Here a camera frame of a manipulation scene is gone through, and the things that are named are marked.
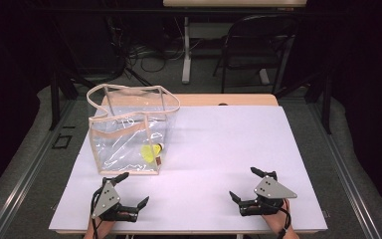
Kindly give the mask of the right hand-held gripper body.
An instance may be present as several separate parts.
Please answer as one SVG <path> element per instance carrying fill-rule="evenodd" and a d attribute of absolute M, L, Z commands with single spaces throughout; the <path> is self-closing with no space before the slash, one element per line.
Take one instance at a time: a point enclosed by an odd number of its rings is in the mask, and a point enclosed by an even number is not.
<path fill-rule="evenodd" d="M 284 200 L 297 198 L 297 194 L 271 177 L 265 177 L 254 189 L 256 198 L 251 206 L 240 208 L 242 216 L 276 214 L 283 206 Z"/>

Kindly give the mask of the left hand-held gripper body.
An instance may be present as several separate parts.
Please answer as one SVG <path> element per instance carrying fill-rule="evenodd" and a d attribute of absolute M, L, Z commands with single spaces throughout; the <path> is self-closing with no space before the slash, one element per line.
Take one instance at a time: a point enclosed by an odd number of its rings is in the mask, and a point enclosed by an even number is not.
<path fill-rule="evenodd" d="M 120 204 L 120 196 L 110 180 L 111 178 L 104 178 L 102 187 L 96 192 L 96 201 L 92 203 L 92 219 L 136 222 L 138 217 L 137 208 Z"/>

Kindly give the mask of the yellow plastic shuttlecock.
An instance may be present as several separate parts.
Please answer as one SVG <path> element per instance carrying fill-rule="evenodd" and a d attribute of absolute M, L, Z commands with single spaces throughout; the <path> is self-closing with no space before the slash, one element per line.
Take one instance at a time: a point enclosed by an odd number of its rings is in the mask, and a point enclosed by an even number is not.
<path fill-rule="evenodd" d="M 162 143 L 146 144 L 141 148 L 140 154 L 146 162 L 151 163 L 161 153 L 162 149 Z"/>

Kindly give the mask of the clear plastic bag beige trim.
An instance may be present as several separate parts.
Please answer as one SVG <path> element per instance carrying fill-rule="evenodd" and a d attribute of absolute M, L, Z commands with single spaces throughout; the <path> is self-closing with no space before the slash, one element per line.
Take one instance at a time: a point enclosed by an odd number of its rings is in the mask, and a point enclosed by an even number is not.
<path fill-rule="evenodd" d="M 161 86 L 101 84 L 87 92 L 89 139 L 97 171 L 116 175 L 157 174 L 181 104 Z M 162 143 L 161 153 L 146 162 L 141 148 Z"/>

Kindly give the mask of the person's left hand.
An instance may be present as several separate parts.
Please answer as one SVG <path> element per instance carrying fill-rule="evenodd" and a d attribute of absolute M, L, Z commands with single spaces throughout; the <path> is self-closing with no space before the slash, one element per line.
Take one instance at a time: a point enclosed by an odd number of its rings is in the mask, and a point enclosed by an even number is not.
<path fill-rule="evenodd" d="M 114 221 L 102 221 L 100 218 L 90 219 L 87 232 L 83 239 L 104 239 L 114 224 Z"/>

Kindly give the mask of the person's right hand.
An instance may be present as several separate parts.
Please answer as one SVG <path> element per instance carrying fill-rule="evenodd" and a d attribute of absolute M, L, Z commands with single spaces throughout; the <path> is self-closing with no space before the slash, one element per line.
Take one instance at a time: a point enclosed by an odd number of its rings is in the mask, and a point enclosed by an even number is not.
<path fill-rule="evenodd" d="M 262 218 L 276 235 L 284 234 L 284 236 L 289 236 L 292 232 L 289 202 L 287 199 L 284 200 L 282 208 L 276 214 L 263 215 Z"/>

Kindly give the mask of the white table cover sheet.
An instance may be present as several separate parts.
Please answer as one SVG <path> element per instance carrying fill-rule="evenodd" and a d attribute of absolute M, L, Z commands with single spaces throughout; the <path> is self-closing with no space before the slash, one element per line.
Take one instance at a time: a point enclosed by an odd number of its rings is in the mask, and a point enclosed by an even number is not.
<path fill-rule="evenodd" d="M 299 232 L 327 225 L 281 107 L 183 107 L 177 113 L 157 174 L 131 174 L 116 190 L 134 206 L 149 196 L 134 223 L 119 222 L 119 234 L 235 234 L 268 231 L 258 216 L 242 216 L 229 191 L 255 198 L 260 178 L 251 167 L 275 171 L 297 194 L 290 199 L 291 223 Z M 86 230 L 97 171 L 90 139 L 75 162 L 50 229 Z"/>

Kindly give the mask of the black folding chair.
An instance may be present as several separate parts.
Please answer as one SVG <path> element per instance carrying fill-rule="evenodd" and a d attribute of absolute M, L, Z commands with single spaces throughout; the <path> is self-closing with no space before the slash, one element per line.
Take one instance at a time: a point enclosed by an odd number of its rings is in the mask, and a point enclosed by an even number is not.
<path fill-rule="evenodd" d="M 221 56 L 213 75 L 222 69 L 221 92 L 227 71 L 276 69 L 280 71 L 288 41 L 298 21 L 291 15 L 251 15 L 235 22 L 222 38 Z"/>

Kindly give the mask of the white desk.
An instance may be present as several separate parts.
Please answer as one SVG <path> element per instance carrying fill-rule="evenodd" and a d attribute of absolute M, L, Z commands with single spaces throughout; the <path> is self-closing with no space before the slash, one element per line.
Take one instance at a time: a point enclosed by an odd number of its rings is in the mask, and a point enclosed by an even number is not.
<path fill-rule="evenodd" d="M 244 10 L 250 9 L 291 9 L 303 8 L 307 0 L 163 0 L 163 6 L 174 10 Z M 231 23 L 192 22 L 188 17 L 183 23 L 184 65 L 182 83 L 189 84 L 191 79 L 191 39 L 220 39 L 227 34 Z"/>

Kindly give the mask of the aluminium floor rail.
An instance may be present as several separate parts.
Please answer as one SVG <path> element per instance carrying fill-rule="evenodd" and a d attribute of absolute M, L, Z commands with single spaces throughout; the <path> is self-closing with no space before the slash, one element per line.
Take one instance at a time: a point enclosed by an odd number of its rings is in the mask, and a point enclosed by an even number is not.
<path fill-rule="evenodd" d="M 372 219 L 372 216 L 367 209 L 366 204 L 359 190 L 357 189 L 352 176 L 349 173 L 349 170 L 338 149 L 338 146 L 335 143 L 333 136 L 328 134 L 323 127 L 319 107 L 316 104 L 308 104 L 307 106 L 314 118 L 315 124 L 317 125 L 322 137 L 327 144 L 327 147 L 331 152 L 332 163 L 335 171 L 366 239 L 382 239 Z"/>
<path fill-rule="evenodd" d="M 82 114 L 68 101 L 55 129 L 40 109 L 0 179 L 0 239 L 74 239 L 49 229 L 84 136 Z"/>

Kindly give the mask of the black frame post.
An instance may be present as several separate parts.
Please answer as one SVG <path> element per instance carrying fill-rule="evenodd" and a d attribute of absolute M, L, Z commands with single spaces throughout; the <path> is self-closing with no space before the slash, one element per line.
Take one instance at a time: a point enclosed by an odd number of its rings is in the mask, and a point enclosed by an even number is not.
<path fill-rule="evenodd" d="M 321 123 L 323 128 L 328 134 L 331 134 L 330 130 L 330 102 L 331 102 L 331 77 L 327 76 L 324 81 L 323 88 L 323 101 L 322 101 L 322 115 L 321 115 Z"/>

